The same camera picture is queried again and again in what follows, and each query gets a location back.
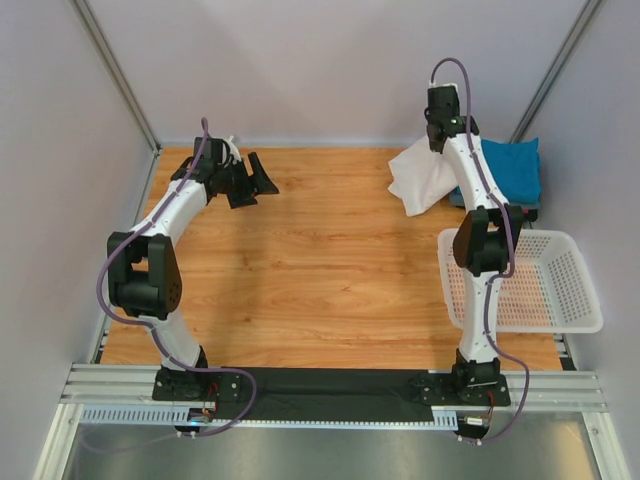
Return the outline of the white t-shirt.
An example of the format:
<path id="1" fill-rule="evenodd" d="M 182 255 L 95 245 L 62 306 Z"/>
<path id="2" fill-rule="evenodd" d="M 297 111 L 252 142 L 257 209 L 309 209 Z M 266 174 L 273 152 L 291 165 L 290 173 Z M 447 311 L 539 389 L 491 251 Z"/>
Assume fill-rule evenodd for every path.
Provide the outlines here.
<path id="1" fill-rule="evenodd" d="M 388 191 L 401 200 L 408 217 L 425 213 L 458 186 L 451 166 L 430 149 L 427 136 L 388 162 Z"/>

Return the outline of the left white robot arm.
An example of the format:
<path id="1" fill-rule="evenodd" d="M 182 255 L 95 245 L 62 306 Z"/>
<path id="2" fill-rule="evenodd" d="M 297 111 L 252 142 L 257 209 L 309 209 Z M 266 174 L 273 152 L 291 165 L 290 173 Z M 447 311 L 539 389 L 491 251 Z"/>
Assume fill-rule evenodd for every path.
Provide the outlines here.
<path id="1" fill-rule="evenodd" d="M 242 155 L 232 140 L 203 135 L 150 213 L 107 240 L 107 259 L 98 275 L 98 286 L 108 290 L 98 295 L 102 307 L 112 320 L 149 333 L 163 368 L 179 372 L 174 385 L 188 401 L 208 394 L 212 370 L 180 310 L 183 283 L 175 247 L 214 198 L 224 196 L 237 209 L 278 191 L 257 152 Z"/>

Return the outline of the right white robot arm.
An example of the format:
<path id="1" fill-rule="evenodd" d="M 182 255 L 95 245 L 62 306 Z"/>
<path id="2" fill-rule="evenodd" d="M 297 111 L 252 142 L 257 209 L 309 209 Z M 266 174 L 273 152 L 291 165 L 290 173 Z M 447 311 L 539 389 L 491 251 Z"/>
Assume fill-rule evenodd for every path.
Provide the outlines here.
<path id="1" fill-rule="evenodd" d="M 452 168 L 466 209 L 452 243 L 454 260 L 463 273 L 465 300 L 450 390 L 458 401 L 470 404 L 500 377 L 499 291 L 503 280 L 514 274 L 524 213 L 508 203 L 494 180 L 477 124 L 461 113 L 455 84 L 429 85 L 425 118 L 429 147 Z"/>

